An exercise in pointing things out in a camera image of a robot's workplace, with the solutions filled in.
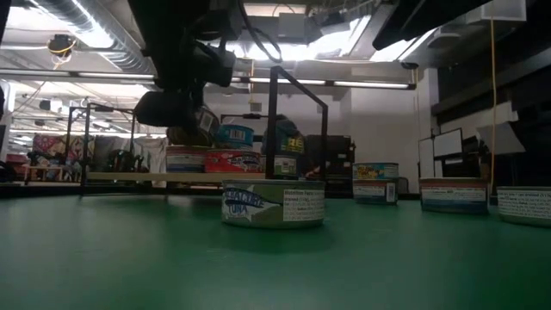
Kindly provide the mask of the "black cabinet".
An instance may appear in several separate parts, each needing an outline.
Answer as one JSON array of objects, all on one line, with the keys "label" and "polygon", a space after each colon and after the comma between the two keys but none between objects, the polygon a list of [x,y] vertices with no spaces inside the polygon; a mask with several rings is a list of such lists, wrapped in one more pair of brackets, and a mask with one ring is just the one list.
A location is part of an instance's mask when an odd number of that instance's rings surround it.
[{"label": "black cabinet", "polygon": [[[329,198],[351,198],[352,164],[355,160],[355,145],[350,136],[328,135],[325,152],[325,193]],[[308,166],[305,177],[320,180],[321,136],[306,136]]]}]

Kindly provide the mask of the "white board panel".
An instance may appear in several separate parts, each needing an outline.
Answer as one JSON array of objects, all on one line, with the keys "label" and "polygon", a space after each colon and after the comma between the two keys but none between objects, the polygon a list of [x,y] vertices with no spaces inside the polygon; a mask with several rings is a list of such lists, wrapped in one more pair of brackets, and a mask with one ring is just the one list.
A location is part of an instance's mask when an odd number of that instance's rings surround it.
[{"label": "white board panel", "polygon": [[461,159],[463,153],[462,130],[460,128],[431,135],[418,142],[418,187],[419,193],[427,183],[442,183],[444,165],[447,159]]}]

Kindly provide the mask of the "white angled board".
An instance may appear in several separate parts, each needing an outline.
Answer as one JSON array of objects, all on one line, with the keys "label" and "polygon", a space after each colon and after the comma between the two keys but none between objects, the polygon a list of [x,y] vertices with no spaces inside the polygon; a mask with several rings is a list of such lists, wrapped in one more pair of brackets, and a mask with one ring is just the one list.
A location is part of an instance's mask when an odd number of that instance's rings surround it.
[{"label": "white angled board", "polygon": [[494,155],[526,152],[509,122],[478,127],[477,133]]}]

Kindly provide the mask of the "red albacore tuna can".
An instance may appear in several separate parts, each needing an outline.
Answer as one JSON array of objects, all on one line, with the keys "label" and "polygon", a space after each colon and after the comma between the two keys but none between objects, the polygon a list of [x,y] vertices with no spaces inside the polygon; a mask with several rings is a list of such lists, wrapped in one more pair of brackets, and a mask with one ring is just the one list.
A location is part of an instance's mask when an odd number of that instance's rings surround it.
[{"label": "red albacore tuna can", "polygon": [[236,149],[213,149],[205,157],[206,173],[258,173],[260,154]]}]

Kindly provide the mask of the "colourful patterned cloth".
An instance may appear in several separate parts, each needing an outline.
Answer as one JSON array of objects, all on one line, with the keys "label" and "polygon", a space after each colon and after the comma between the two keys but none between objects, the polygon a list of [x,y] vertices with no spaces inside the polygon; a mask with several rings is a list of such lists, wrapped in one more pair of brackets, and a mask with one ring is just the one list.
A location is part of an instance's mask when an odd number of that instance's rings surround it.
[{"label": "colourful patterned cloth", "polygon": [[[34,152],[44,152],[51,155],[57,153],[64,155],[66,142],[65,135],[36,134],[33,137],[32,150]],[[68,142],[68,159],[82,159],[84,157],[84,137],[72,135]]]}]

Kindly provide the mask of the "grey rectangular air duct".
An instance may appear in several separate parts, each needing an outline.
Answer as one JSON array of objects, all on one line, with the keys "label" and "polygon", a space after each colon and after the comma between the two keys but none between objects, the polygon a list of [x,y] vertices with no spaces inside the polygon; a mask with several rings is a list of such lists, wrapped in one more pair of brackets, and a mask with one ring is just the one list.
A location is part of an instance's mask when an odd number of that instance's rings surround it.
[{"label": "grey rectangular air duct", "polygon": [[278,43],[309,45],[323,36],[321,27],[304,14],[249,15],[248,19],[252,27],[262,30]]}]

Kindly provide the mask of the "black ceiling-mounted device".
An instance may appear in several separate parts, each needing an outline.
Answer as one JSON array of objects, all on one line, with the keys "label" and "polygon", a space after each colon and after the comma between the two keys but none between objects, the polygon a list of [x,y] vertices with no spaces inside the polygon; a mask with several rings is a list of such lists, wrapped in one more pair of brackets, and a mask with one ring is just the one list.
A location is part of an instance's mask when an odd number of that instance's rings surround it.
[{"label": "black ceiling-mounted device", "polygon": [[77,40],[67,34],[55,34],[46,44],[47,51],[52,56],[53,69],[57,70],[71,60]]}]

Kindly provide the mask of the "fluorescent light strip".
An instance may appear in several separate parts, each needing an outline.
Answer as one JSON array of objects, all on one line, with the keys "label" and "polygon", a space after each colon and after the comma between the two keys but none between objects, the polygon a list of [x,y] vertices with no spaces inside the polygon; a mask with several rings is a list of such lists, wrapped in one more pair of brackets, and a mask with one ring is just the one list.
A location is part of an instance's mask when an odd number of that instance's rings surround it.
[{"label": "fluorescent light strip", "polygon": [[[358,89],[384,89],[384,90],[414,90],[417,85],[413,83],[393,83],[382,81],[351,81],[334,79],[296,79],[280,66],[273,67],[277,83],[300,83],[305,86],[340,87]],[[54,71],[33,69],[0,68],[0,78],[11,80],[36,80],[47,82],[76,82],[92,84],[143,84],[154,85],[156,78],[147,74],[92,72],[92,71]]]}]

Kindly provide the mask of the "white hanging cloth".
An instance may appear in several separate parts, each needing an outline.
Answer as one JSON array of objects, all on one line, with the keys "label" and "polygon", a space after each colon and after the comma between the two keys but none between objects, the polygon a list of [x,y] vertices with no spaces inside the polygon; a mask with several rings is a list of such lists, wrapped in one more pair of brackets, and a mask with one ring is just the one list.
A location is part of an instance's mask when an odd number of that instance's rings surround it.
[{"label": "white hanging cloth", "polygon": [[166,138],[137,138],[133,141],[133,153],[143,157],[142,164],[152,173],[166,172]]}]

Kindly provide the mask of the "person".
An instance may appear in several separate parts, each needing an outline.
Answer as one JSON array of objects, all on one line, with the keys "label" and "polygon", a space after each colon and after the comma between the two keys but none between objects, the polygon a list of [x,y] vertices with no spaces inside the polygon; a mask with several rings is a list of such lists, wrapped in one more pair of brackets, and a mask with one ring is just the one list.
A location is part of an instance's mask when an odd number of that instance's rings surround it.
[{"label": "person", "polygon": [[307,155],[305,136],[286,115],[278,114],[275,120],[275,155],[284,157],[286,160],[291,158],[291,167],[287,167],[285,172],[283,164],[275,163],[274,175],[277,178],[287,179],[319,178],[319,166]]}]

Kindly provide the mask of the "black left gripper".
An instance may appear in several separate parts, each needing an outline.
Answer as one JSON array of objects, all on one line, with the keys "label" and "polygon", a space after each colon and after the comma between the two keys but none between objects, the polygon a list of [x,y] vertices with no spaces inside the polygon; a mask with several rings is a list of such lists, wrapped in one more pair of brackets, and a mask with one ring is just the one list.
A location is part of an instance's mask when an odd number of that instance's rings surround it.
[{"label": "black left gripper", "polygon": [[199,132],[203,85],[193,85],[189,96],[177,92],[146,92],[135,106],[139,123],[153,127],[187,127],[192,134]]}]

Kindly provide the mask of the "green table mat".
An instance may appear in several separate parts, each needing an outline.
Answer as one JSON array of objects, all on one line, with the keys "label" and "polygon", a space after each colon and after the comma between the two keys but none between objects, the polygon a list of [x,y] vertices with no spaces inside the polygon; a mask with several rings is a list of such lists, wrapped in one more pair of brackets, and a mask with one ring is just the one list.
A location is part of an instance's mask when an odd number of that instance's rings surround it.
[{"label": "green table mat", "polygon": [[329,200],[228,226],[215,197],[0,201],[0,310],[551,310],[551,229]]}]

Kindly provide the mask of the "green tuna can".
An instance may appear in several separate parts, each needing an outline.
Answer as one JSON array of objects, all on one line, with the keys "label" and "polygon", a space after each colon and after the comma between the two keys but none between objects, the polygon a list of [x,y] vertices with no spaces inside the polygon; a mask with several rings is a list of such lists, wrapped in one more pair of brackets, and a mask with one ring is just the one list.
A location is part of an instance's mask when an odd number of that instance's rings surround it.
[{"label": "green tuna can", "polygon": [[226,224],[266,229],[323,224],[323,182],[237,179],[225,180],[222,185],[221,220]]},{"label": "green tuna can", "polygon": [[502,221],[551,227],[551,187],[497,187],[498,215]]},{"label": "green tuna can", "polygon": [[297,176],[297,161],[295,157],[276,155],[274,159],[274,168],[276,176]]}]

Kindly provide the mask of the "silver spiral ventilation duct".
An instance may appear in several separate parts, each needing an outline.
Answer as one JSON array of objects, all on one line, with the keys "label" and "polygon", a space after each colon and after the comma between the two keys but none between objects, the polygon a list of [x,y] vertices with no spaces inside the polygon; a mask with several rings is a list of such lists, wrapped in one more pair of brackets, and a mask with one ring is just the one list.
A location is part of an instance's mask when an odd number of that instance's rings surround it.
[{"label": "silver spiral ventilation duct", "polygon": [[154,73],[152,62],[143,56],[137,41],[97,0],[29,1],[121,71]]}]

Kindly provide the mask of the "black background rack frame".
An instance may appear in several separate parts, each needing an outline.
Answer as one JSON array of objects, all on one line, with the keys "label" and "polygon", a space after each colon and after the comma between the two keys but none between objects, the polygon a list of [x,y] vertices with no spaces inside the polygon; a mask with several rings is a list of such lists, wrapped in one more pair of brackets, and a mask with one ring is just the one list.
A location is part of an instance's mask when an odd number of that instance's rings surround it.
[{"label": "black background rack frame", "polygon": [[117,108],[96,102],[88,102],[81,107],[69,107],[69,113],[66,129],[66,158],[69,148],[68,140],[72,135],[77,134],[76,131],[72,130],[72,124],[80,118],[84,119],[84,157],[79,159],[81,165],[80,186],[83,170],[90,173],[94,172],[96,164],[99,164],[101,169],[107,166],[101,160],[95,161],[93,159],[97,151],[96,142],[98,138],[116,137],[122,142],[126,141],[121,150],[128,151],[134,156],[137,156],[133,153],[133,141],[135,139],[142,137],[166,138],[166,135],[160,133],[159,130],[152,132],[148,126],[139,124],[133,110],[130,108]]}]

